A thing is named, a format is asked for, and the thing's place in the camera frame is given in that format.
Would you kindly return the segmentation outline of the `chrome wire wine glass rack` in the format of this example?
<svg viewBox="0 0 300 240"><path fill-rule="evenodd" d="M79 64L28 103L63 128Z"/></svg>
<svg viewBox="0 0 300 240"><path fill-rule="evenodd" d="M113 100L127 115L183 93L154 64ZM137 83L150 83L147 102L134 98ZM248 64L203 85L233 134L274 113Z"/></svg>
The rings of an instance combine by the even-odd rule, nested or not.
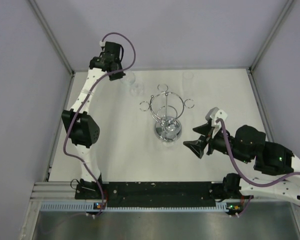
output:
<svg viewBox="0 0 300 240"><path fill-rule="evenodd" d="M179 94L169 90L167 84L159 84L157 86L158 93L150 96L150 100L141 101L139 110L149 112L152 119L155 121L153 130L155 136L163 143L172 144L176 142L182 135L182 124L180 118L186 109L192 109L195 106L195 101L191 98L184 99ZM179 124L179 133L177 139L173 142L165 142L162 139L163 125L168 119L175 119Z"/></svg>

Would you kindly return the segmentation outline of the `clear removed champagne glass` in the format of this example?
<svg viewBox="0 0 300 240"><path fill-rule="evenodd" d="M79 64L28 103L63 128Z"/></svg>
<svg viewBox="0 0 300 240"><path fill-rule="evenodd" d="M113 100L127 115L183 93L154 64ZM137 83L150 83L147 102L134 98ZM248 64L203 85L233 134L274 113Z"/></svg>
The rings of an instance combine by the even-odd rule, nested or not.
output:
<svg viewBox="0 0 300 240"><path fill-rule="evenodd" d="M187 99L193 97L193 88L192 88L193 79L194 79L194 74L191 71L184 71L182 73L183 96Z"/></svg>

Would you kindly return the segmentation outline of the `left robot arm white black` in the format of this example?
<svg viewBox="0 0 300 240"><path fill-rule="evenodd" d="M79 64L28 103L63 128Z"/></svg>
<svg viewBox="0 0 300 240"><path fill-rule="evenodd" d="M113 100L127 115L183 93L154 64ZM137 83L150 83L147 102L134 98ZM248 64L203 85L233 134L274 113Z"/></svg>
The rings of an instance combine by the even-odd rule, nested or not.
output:
<svg viewBox="0 0 300 240"><path fill-rule="evenodd" d="M77 182L76 196L81 199L104 200L104 187L97 163L91 163L91 147L100 136L100 127L89 114L93 95L101 80L122 79L126 74L122 67L124 48L121 44L101 41L101 53L93 57L83 87L69 110L61 114L66 131L63 152L81 163L81 178Z"/></svg>

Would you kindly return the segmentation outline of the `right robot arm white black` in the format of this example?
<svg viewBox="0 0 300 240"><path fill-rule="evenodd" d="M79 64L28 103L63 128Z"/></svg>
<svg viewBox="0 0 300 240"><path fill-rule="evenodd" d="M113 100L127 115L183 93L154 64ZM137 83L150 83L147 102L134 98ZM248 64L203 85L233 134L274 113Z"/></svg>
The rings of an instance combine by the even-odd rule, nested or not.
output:
<svg viewBox="0 0 300 240"><path fill-rule="evenodd" d="M243 125L235 136L226 130L223 119L213 125L193 128L199 139L183 145L198 158L214 151L229 156L235 169L222 182L222 192L212 193L217 199L240 197L276 198L300 207L300 159L287 147L266 140L266 134Z"/></svg>

